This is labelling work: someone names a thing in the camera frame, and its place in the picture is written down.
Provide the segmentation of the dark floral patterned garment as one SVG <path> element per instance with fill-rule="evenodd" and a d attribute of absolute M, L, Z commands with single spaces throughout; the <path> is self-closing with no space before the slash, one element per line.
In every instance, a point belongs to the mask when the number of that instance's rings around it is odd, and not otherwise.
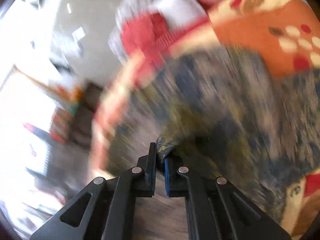
<path fill-rule="evenodd" d="M 119 175 L 156 142 L 206 178 L 224 176 L 300 237 L 319 213 L 319 69 L 272 77 L 263 59 L 235 48 L 168 60 L 129 92 L 105 168 Z"/>

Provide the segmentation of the orange patchwork bed blanket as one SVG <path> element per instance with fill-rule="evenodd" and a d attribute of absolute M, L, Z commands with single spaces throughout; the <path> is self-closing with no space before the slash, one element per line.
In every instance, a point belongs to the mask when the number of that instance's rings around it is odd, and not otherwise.
<path fill-rule="evenodd" d="M 257 53 L 276 78 L 319 69 L 319 20 L 302 0 L 221 0 L 208 7 L 206 16 L 181 29 L 169 29 L 159 43 L 164 64 L 195 51 L 225 47 Z M 115 176 L 105 168 L 115 128 L 129 92 L 143 87 L 135 84 L 143 52 L 138 50 L 128 57 L 101 96 L 93 119 L 89 161 L 92 176 Z M 311 192 L 319 191 L 319 171 L 309 175 L 307 182 Z M 308 230 L 318 219 L 319 213 Z M 303 235 L 290 236 L 301 239 Z"/>

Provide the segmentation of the white square pillow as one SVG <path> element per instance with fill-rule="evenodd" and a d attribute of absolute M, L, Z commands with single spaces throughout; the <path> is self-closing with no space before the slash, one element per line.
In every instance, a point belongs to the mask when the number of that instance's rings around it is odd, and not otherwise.
<path fill-rule="evenodd" d="M 169 29 L 185 27 L 206 16 L 197 0 L 155 0 L 148 9 L 150 12 L 159 12 Z"/>

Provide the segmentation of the left red heart pillow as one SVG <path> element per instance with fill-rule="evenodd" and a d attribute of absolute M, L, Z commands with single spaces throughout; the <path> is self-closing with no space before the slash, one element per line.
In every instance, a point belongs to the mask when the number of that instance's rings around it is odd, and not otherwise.
<path fill-rule="evenodd" d="M 165 18 L 159 12 L 144 12 L 125 20 L 120 38 L 127 55 L 143 52 L 144 60 L 135 74 L 135 84 L 144 86 L 164 64 L 160 39 L 169 33 Z"/>

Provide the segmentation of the dark wooden side table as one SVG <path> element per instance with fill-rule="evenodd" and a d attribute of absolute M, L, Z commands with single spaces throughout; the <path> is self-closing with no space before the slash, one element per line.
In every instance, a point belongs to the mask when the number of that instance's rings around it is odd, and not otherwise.
<path fill-rule="evenodd" d="M 62 144 L 72 142 L 89 149 L 92 120 L 102 92 L 101 87 L 90 82 L 80 96 L 80 101 L 66 108 L 57 108 L 49 130 L 51 137 Z"/>

